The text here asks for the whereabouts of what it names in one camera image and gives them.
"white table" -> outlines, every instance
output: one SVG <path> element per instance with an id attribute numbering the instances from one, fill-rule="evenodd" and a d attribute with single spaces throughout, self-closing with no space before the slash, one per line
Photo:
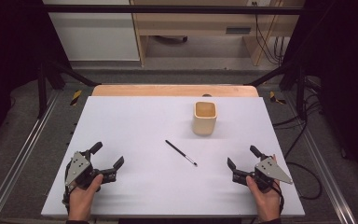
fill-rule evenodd
<path id="1" fill-rule="evenodd" d="M 210 136 L 191 131 L 193 104 L 212 101 L 217 122 Z M 199 166 L 165 143 L 168 139 Z M 124 156 L 117 182 L 102 185 L 91 213 L 99 217 L 246 217 L 256 215 L 250 191 L 232 182 L 230 157 L 243 171 L 259 162 L 256 146 L 275 154 L 289 174 L 263 99 L 258 97 L 89 97 L 62 161 L 43 216 L 66 217 L 61 203 L 65 166 L 75 151 L 101 141 L 94 168 L 108 169 Z M 281 183 L 283 216 L 304 216 L 294 185 Z"/>

